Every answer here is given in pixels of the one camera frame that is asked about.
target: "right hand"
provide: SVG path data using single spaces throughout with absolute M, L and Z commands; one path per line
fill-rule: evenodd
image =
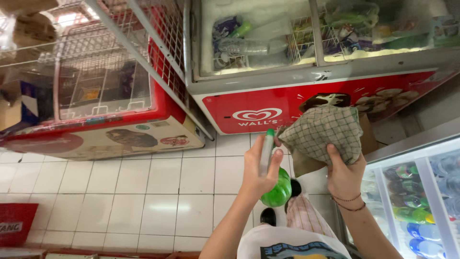
M 334 144 L 328 144 L 328 153 L 332 161 L 328 167 L 329 192 L 342 200 L 356 198 L 361 192 L 362 176 L 366 168 L 364 156 L 361 153 L 355 163 L 345 165 Z

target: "drink refrigerator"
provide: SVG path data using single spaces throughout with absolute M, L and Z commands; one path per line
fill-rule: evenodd
M 350 3 L 367 6 L 364 16 L 374 24 L 358 28 L 330 21 Z M 456 31 L 459 15 L 460 5 L 452 0 L 186 0 L 187 90 L 222 135 L 290 125 L 323 104 L 356 106 L 375 122 L 459 72 L 460 44 L 443 44 L 435 33 L 443 19 Z M 219 46 L 222 38 L 216 37 L 233 19 L 241 27 L 252 24 L 244 40 L 263 41 L 257 51 L 267 55 Z M 279 34 L 285 35 L 286 49 L 270 54 Z
M 365 156 L 368 165 L 361 186 L 363 200 L 382 232 L 405 259 L 417 256 L 408 246 L 411 240 L 418 243 L 417 238 L 432 238 L 413 229 L 411 235 L 407 223 L 438 229 L 435 235 L 441 240 L 428 242 L 437 243 L 435 253 L 437 249 L 442 253 L 433 258 L 460 258 L 459 129 L 457 118 Z M 339 238 L 351 251 L 356 251 L 339 213 L 337 220 Z
M 135 11 L 126 1 L 59 1 L 39 14 L 52 28 L 49 42 L 24 46 L 13 38 L 2 46 L 4 86 L 26 82 L 41 98 L 32 96 L 40 123 L 2 132 L 1 147 L 89 160 L 200 148 L 205 135 L 213 140 L 181 76 L 182 11 L 175 1 L 132 3 Z M 0 16 L 3 40 L 17 22 Z M 3 94 L 0 101 L 2 109 L 21 105 L 5 104 Z

